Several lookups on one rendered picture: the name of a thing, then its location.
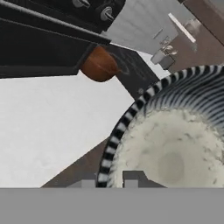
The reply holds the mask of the black hob surface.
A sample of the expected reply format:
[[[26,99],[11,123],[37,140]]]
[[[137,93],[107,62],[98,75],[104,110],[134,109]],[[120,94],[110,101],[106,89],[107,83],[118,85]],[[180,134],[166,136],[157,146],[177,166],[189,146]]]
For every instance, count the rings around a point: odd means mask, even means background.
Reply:
[[[119,68],[116,77],[134,99],[159,81],[136,51],[117,45],[105,45],[104,49],[115,59]]]

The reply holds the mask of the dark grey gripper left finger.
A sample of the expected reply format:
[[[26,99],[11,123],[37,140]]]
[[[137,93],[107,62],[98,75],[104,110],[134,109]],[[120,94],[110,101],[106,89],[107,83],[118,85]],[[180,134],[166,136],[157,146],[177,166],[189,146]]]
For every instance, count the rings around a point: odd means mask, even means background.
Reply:
[[[85,174],[80,180],[71,184],[72,188],[95,188],[96,175],[94,173]]]

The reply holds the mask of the brown round bowl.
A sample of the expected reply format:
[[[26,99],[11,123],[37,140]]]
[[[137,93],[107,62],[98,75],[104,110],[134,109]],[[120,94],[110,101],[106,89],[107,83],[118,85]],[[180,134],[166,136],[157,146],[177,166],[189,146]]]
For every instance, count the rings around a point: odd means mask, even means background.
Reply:
[[[88,55],[80,70],[97,82],[108,81],[120,72],[115,59],[100,45]]]

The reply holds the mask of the grey metal tap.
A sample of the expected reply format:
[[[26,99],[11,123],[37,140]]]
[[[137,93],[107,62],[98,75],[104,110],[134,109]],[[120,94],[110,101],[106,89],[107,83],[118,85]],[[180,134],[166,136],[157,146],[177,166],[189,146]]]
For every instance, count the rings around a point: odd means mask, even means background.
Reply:
[[[150,61],[154,65],[160,65],[164,70],[168,70],[174,64],[174,55],[178,53],[172,46],[170,37],[166,37],[160,42],[160,49],[151,57]]]

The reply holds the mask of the black white striped bowl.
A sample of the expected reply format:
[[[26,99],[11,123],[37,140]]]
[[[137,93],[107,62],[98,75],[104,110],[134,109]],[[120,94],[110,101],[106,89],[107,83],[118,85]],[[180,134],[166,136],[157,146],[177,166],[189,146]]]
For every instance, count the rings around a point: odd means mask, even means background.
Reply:
[[[170,188],[224,188],[224,66],[193,66],[149,87],[121,116],[95,185],[143,174]]]

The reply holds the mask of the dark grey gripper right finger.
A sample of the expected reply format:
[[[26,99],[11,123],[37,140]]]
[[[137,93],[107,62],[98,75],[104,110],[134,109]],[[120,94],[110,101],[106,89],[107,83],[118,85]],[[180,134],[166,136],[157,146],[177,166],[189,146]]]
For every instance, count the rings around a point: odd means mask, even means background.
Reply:
[[[122,173],[122,187],[136,187],[136,188],[161,188],[157,182],[148,179],[143,171],[124,171]]]

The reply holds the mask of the silver stove knob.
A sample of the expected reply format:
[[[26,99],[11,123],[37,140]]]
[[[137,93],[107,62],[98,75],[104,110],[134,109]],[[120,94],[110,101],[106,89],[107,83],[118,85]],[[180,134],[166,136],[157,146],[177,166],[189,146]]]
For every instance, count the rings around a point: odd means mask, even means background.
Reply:
[[[76,8],[80,8],[80,7],[89,8],[90,7],[90,2],[88,0],[72,0],[72,2]]]
[[[105,7],[102,11],[101,11],[101,20],[102,21],[113,21],[114,17],[112,15],[112,8],[110,6]]]

